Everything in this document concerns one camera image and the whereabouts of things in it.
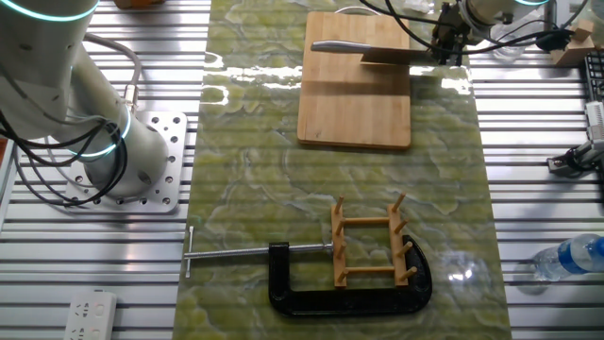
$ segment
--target marble surface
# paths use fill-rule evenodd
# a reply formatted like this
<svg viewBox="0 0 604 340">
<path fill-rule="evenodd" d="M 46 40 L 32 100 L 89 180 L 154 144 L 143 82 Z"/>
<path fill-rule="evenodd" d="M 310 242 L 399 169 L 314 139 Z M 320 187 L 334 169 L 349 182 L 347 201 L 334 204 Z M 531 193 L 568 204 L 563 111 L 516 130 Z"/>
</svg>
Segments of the marble surface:
<svg viewBox="0 0 604 340">
<path fill-rule="evenodd" d="M 406 233 L 432 271 L 430 303 L 412 315 L 292 320 L 270 306 L 266 257 L 193 261 L 191 278 L 184 265 L 181 273 L 175 339 L 510 339 L 467 69 L 411 69 L 408 151 L 296 140 L 306 15 L 353 4 L 212 1 L 188 218 L 193 250 L 328 243 L 329 207 L 340 194 L 346 216 L 386 216 L 405 191 Z M 390 262 L 385 228 L 347 229 L 346 242 L 350 266 Z M 333 288 L 326 253 L 292 260 L 294 289 Z M 393 284 L 389 275 L 349 281 L 351 288 Z"/>
</svg>

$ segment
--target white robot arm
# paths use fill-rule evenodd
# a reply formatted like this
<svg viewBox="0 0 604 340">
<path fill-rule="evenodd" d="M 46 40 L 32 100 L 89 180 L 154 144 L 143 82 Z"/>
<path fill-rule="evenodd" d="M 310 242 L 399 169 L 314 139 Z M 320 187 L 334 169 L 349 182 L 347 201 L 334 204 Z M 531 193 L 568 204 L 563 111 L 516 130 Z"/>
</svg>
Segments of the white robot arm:
<svg viewBox="0 0 604 340">
<path fill-rule="evenodd" d="M 489 31 L 494 25 L 520 20 L 548 1 L 458 0 L 453 5 L 444 3 L 439 22 L 445 25 L 435 28 L 432 44 L 444 50 L 462 51 L 467 44 L 476 45 L 489 39 Z M 441 64 L 449 63 L 455 56 L 442 51 L 434 54 Z"/>
<path fill-rule="evenodd" d="M 71 141 L 99 125 L 101 116 L 121 131 L 128 150 L 112 197 L 136 196 L 161 178 L 168 162 L 164 139 L 139 122 L 94 65 L 82 45 L 99 0 L 0 0 L 0 111 L 21 140 L 52 136 Z M 68 114 L 74 109 L 78 117 Z M 76 153 L 84 141 L 69 148 Z M 96 135 L 85 154 L 90 182 L 110 180 L 117 160 L 110 131 Z"/>
</svg>

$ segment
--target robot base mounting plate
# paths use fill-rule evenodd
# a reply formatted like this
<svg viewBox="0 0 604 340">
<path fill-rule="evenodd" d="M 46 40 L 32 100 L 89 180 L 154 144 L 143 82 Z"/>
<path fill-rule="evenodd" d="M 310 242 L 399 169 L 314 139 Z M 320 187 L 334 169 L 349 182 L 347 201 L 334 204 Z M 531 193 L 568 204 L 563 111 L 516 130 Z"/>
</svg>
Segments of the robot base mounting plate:
<svg viewBox="0 0 604 340">
<path fill-rule="evenodd" d="M 154 185 L 138 196 L 115 198 L 105 196 L 100 201 L 84 204 L 82 207 L 65 208 L 77 214 L 169 214 L 178 206 L 180 177 L 183 168 L 187 116 L 181 112 L 137 112 L 142 123 L 154 128 L 166 141 L 168 162 L 166 169 Z M 84 165 L 77 161 L 72 164 L 70 178 L 84 185 L 90 185 Z M 98 193 L 96 188 L 86 188 L 67 183 L 66 195 L 87 199 Z"/>
</svg>

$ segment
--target wooden cutting board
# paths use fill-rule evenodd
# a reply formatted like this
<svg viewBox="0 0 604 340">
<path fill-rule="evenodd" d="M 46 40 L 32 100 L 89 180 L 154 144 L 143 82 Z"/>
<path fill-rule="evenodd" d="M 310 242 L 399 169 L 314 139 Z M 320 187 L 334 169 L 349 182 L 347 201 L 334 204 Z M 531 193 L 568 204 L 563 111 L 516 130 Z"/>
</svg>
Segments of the wooden cutting board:
<svg viewBox="0 0 604 340">
<path fill-rule="evenodd" d="M 361 63 L 362 55 L 310 51 L 313 42 L 322 40 L 410 48 L 409 36 L 389 16 L 309 13 L 299 142 L 399 149 L 411 146 L 409 66 Z"/>
</svg>

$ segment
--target black device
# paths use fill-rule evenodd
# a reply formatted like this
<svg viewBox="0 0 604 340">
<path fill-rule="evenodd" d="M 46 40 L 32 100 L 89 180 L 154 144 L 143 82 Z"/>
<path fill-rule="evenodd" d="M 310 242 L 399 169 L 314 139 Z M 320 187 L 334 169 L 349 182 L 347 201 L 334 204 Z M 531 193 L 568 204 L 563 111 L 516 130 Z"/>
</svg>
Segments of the black device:
<svg viewBox="0 0 604 340">
<path fill-rule="evenodd" d="M 585 58 L 582 69 L 589 101 L 603 101 L 604 92 L 604 51 L 593 51 Z"/>
<path fill-rule="evenodd" d="M 432 296 L 432 277 L 422 249 L 408 236 L 403 244 L 413 247 L 405 255 L 408 266 L 417 267 L 406 287 L 293 291 L 290 286 L 290 244 L 269 246 L 268 294 L 273 308 L 291 317 L 406 315 L 426 307 Z"/>
</svg>

